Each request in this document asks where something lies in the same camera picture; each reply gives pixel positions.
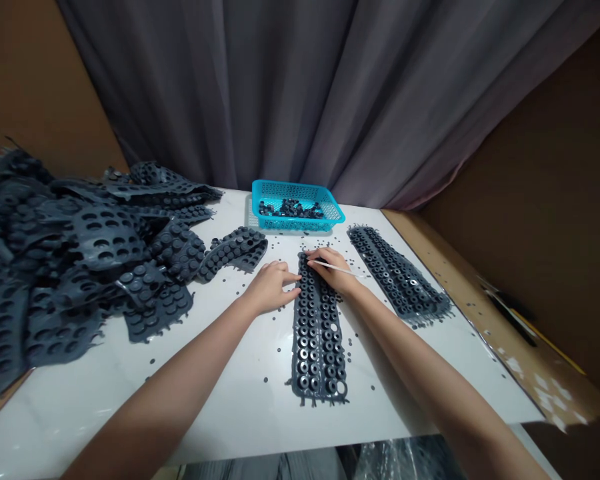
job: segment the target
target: blue plastic basket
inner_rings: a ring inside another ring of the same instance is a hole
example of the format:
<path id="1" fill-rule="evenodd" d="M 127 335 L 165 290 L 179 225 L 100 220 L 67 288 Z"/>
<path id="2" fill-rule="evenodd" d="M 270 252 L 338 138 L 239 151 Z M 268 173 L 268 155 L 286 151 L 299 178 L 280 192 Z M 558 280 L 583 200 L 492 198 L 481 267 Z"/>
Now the blue plastic basket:
<path id="1" fill-rule="evenodd" d="M 251 192 L 251 208 L 262 229 L 329 231 L 336 224 L 345 220 L 345 214 L 340 210 L 340 206 L 338 206 L 329 189 L 325 187 L 304 185 L 302 183 L 256 180 L 251 185 Z M 265 202 L 265 205 L 273 205 L 276 210 L 279 210 L 283 199 L 299 200 L 303 208 L 309 209 L 315 202 L 318 202 L 325 216 L 321 219 L 302 219 L 260 215 L 258 208 L 260 201 Z"/>

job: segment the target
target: brown cardboard wall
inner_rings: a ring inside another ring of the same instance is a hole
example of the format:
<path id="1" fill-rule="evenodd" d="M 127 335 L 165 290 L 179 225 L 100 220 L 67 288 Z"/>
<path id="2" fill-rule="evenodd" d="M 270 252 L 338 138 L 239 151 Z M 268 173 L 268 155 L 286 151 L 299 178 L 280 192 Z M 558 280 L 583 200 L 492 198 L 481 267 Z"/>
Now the brown cardboard wall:
<path id="1" fill-rule="evenodd" d="M 54 175 L 127 170 L 54 0 L 0 0 L 0 147 L 4 135 Z"/>
<path id="2" fill-rule="evenodd" d="M 422 215 L 600 388 L 600 31 Z"/>

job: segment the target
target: gray curtain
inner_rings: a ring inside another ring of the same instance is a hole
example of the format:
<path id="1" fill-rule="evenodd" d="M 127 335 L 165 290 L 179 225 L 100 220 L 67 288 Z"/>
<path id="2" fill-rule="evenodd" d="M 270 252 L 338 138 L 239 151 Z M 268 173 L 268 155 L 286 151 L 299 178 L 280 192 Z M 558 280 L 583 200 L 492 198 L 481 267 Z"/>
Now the gray curtain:
<path id="1" fill-rule="evenodd" d="M 600 0 L 58 0 L 127 161 L 412 208 L 600 27 Z"/>

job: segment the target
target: thin stick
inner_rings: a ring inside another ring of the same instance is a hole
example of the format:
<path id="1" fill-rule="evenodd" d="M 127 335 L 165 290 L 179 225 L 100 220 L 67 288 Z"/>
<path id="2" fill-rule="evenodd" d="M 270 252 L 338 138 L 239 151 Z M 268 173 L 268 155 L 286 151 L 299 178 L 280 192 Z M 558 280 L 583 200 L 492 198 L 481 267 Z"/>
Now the thin stick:
<path id="1" fill-rule="evenodd" d="M 311 261 L 312 261 L 312 262 L 316 262 L 318 265 L 323 265 L 323 266 L 325 266 L 325 267 L 329 267 L 329 268 L 332 268 L 332 269 L 334 269 L 334 270 L 338 270 L 338 271 L 341 271 L 341 272 L 344 272 L 344 273 L 348 273 L 348 274 L 350 274 L 350 275 L 353 275 L 354 277 L 358 277 L 358 278 L 365 278 L 365 276 L 364 276 L 364 275 L 356 275 L 356 274 L 355 274 L 354 272 L 352 272 L 351 270 L 344 270 L 344 269 L 342 269 L 342 268 L 340 268 L 340 267 L 336 267 L 335 265 L 331 265 L 331 264 L 329 264 L 329 263 L 320 262 L 320 261 L 318 261 L 318 260 L 311 260 Z"/>

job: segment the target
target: white tabletop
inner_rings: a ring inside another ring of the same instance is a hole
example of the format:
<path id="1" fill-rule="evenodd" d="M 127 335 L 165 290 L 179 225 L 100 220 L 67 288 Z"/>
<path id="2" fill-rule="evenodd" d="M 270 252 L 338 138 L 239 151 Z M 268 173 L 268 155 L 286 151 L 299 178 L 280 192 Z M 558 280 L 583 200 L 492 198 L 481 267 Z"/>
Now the white tabletop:
<path id="1" fill-rule="evenodd" d="M 251 194 L 227 191 L 213 205 L 213 220 L 194 226 L 206 245 L 241 225 L 257 226 Z M 362 272 L 365 265 L 349 242 L 347 227 L 366 224 L 404 254 L 442 291 L 382 212 L 343 205 L 346 222 L 331 232 L 265 231 L 269 249 L 262 264 L 282 259 L 297 268 L 302 246 L 330 242 Z M 59 476 L 100 427 L 145 379 L 210 324 L 245 290 L 253 275 L 226 267 L 206 285 L 192 282 L 193 308 L 148 345 L 131 344 L 122 318 L 108 320 L 102 345 L 68 365 L 36 369 L 0 412 L 0 479 Z M 374 279 L 362 279 L 385 299 Z M 349 392 L 346 405 L 308 403 L 285 382 L 291 377 L 293 305 L 262 315 L 250 326 L 170 463 L 230 459 L 345 445 L 435 432 L 402 387 L 374 340 L 346 303 L 339 304 Z M 509 424 L 541 421 L 542 414 L 497 361 L 462 313 L 416 330 L 486 398 Z M 204 368 L 194 365 L 193 368 Z"/>

